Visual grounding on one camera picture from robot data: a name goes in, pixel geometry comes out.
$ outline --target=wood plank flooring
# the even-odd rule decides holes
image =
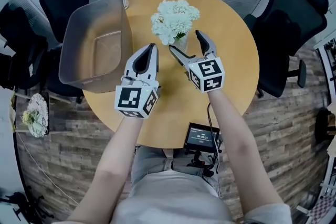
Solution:
[[[311,48],[302,47],[297,57],[292,57],[290,69],[298,68],[299,59],[307,65],[306,87],[301,89],[296,78],[289,78],[281,98],[265,94],[263,99],[253,99],[244,118],[258,144],[261,159],[275,188],[290,205],[294,223],[304,221],[304,215],[295,207],[311,206],[318,192],[327,164],[327,142],[315,145],[314,124],[318,110],[327,106],[327,85],[319,57]],[[27,103],[17,99],[17,127],[25,129],[20,116]],[[100,156],[113,132],[109,130],[87,103],[65,104],[51,99],[51,130],[66,131],[43,138],[21,133],[43,171],[67,195],[79,202],[88,190]],[[56,219],[65,220],[76,203],[56,188],[37,168],[17,136],[19,159],[24,179],[35,196],[43,195],[43,208]],[[237,187],[229,166],[225,148],[221,155],[219,171],[220,198],[229,206],[233,217],[240,221],[242,213]],[[121,199],[130,191],[128,180]]]

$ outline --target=round wooden table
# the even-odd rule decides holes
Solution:
[[[162,87],[160,98],[149,119],[144,121],[138,143],[158,148],[182,148],[190,122],[209,125],[206,93],[200,93],[188,81],[184,67],[172,57],[168,46],[151,32],[151,16],[163,0],[129,0],[128,20],[132,29],[133,51],[156,43],[159,49],[157,81]],[[241,17],[221,0],[187,0],[200,11],[188,35],[188,55],[201,56],[195,35],[199,29],[209,35],[217,47],[217,56],[225,69],[223,91],[237,110],[244,114],[255,94],[259,78],[256,44]],[[84,91],[97,117],[115,131],[123,116],[114,110],[114,92]],[[212,113],[212,122],[218,126]]]

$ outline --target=white t-shirt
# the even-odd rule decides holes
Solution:
[[[245,223],[291,224],[289,206],[265,205],[245,215]],[[120,202],[112,224],[234,223],[217,192],[202,178],[173,170],[146,175]]]

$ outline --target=person's left arm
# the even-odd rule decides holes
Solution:
[[[105,148],[95,177],[67,221],[109,223],[127,179],[143,119],[124,118]]]

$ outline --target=translucent plastic container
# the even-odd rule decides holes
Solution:
[[[123,1],[90,3],[69,19],[59,79],[95,93],[114,91],[132,54],[132,33]]]

